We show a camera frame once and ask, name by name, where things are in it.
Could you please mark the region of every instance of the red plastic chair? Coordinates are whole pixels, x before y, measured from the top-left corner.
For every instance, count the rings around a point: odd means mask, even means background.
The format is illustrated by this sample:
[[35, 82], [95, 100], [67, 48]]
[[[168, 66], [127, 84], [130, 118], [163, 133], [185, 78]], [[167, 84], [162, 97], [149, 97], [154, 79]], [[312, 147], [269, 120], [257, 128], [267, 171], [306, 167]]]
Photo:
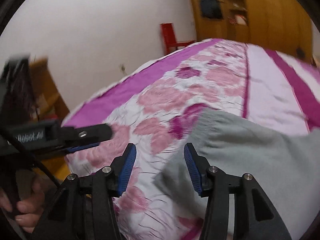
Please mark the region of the red plastic chair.
[[166, 49], [166, 55], [170, 54], [170, 48], [186, 47], [196, 41], [179, 41], [176, 40], [172, 23], [161, 23], [161, 32], [164, 39], [164, 45]]

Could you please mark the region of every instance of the silver bolt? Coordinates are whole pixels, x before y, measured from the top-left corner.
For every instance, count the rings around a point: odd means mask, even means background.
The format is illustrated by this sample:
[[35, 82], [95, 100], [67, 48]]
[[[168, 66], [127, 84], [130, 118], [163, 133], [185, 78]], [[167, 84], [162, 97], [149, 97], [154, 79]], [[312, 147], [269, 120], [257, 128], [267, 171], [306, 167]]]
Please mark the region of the silver bolt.
[[102, 168], [102, 172], [103, 173], [109, 173], [110, 171], [111, 171], [111, 167], [109, 167], [109, 166], [106, 166], [106, 167]]
[[69, 174], [68, 175], [68, 180], [74, 180], [75, 178], [77, 177], [77, 175], [76, 174], [74, 174], [74, 173], [71, 173], [71, 174]]
[[88, 134], [88, 133], [87, 133], [86, 131], [80, 132], [80, 133], [79, 133], [79, 137], [80, 137], [80, 138], [86, 137], [87, 134]]
[[252, 176], [250, 173], [246, 173], [246, 174], [244, 175], [244, 178], [245, 178], [246, 180], [252, 180], [252, 179], [253, 179], [253, 176]]
[[216, 166], [210, 166], [209, 171], [215, 173], [218, 171], [218, 168]]

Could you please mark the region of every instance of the bed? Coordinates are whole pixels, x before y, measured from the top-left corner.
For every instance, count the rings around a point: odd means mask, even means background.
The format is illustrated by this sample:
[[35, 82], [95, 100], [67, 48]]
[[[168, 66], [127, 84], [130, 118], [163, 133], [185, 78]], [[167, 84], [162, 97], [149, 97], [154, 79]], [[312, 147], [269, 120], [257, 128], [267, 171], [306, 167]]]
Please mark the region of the bed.
[[[202, 220], [152, 180], [185, 143], [199, 113], [211, 107], [288, 135], [306, 135], [320, 127], [319, 102], [320, 74], [310, 65], [252, 44], [208, 39], [142, 65], [71, 112], [63, 125], [106, 122], [114, 137], [66, 161], [85, 176], [134, 143], [137, 159], [127, 191], [114, 199], [120, 231], [129, 240], [196, 239]], [[305, 224], [317, 212], [309, 212]], [[299, 228], [301, 235], [308, 226]]]

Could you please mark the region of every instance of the black cloth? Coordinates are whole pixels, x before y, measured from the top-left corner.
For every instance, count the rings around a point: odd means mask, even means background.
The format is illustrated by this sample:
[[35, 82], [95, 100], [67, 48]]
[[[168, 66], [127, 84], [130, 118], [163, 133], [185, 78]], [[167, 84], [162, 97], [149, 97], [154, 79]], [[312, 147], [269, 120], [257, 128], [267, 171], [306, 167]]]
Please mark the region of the black cloth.
[[202, 17], [209, 19], [223, 19], [220, 2], [218, 0], [200, 0]]

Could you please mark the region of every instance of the human hand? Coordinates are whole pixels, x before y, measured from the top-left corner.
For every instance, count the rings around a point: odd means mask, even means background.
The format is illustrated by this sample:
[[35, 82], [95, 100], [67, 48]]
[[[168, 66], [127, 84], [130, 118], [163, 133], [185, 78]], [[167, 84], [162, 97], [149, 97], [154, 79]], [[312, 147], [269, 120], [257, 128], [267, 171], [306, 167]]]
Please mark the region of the human hand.
[[[26, 232], [32, 233], [37, 225], [43, 212], [44, 192], [47, 192], [51, 187], [51, 182], [36, 175], [31, 187], [31, 196], [17, 203], [17, 209], [24, 215], [16, 216], [15, 220]], [[0, 189], [0, 207], [7, 212], [12, 212], [12, 204], [2, 189]]]

